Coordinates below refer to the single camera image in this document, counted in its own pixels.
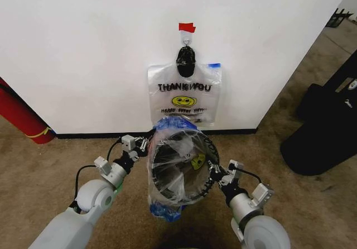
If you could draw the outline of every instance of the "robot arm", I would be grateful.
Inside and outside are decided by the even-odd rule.
[[[263,206],[274,191],[261,179],[243,170],[243,164],[230,160],[228,169],[211,165],[211,177],[218,182],[226,196],[226,203],[232,209],[231,227],[243,249],[290,249],[290,239],[283,226],[271,217],[263,215]],[[242,173],[248,173],[259,180],[252,192],[239,187]]]
[[[123,155],[110,164],[98,157],[94,164],[103,180],[85,183],[66,211],[57,215],[40,233],[30,249],[85,248],[100,216],[110,208],[121,184],[140,156],[147,154],[146,138],[122,137]]]
[[[94,164],[102,180],[84,184],[66,211],[57,215],[40,233],[30,249],[81,249],[85,248],[100,216],[108,210],[121,184],[134,163],[147,155],[148,140],[143,137],[123,136],[123,155],[110,164],[98,157]],[[245,189],[239,187],[243,165],[231,160],[228,169],[210,163],[211,181],[217,182],[226,196],[226,203],[233,211],[231,226],[245,249],[290,249],[290,241],[284,228],[276,220],[263,216],[263,206],[274,191],[261,183],[251,199]]]

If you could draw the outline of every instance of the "red tube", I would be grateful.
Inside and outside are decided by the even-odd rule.
[[[37,144],[50,142],[55,138],[51,128],[12,93],[9,85],[0,78],[0,114]]]

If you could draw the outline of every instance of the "floor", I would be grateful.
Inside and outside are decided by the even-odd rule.
[[[324,84],[357,49],[357,26],[349,21],[325,28],[276,99],[255,135],[211,136],[221,163],[244,163],[276,191],[266,215],[286,228],[292,248],[355,248],[357,243],[357,157],[313,177],[294,174],[280,143],[301,124],[295,109],[311,83]],[[79,167],[105,156],[114,139],[53,140],[37,145],[0,119],[1,248],[27,248],[48,222],[66,209]],[[85,170],[80,181],[97,178]],[[175,223],[154,218],[147,204],[146,159],[136,163],[112,208],[98,222],[88,248],[239,248],[230,209],[218,189],[186,208]],[[249,192],[256,182],[248,176]]]

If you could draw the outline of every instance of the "plastic wrap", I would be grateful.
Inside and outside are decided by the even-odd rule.
[[[165,117],[155,128],[148,154],[148,201],[154,216],[174,221],[182,207],[207,194],[213,183],[208,160],[218,163],[219,157],[209,138],[182,117]]]
[[[180,75],[180,64],[151,66],[148,70],[151,120],[155,124],[167,115],[184,116],[201,125],[215,121],[221,64],[195,64],[192,76]]]

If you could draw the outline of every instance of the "yellow smiley face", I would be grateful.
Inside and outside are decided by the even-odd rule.
[[[174,97],[172,99],[172,104],[174,104],[177,107],[181,107],[181,108],[190,108],[194,104],[196,104],[196,102],[197,102],[197,99],[193,98],[193,97],[179,96],[179,97]]]

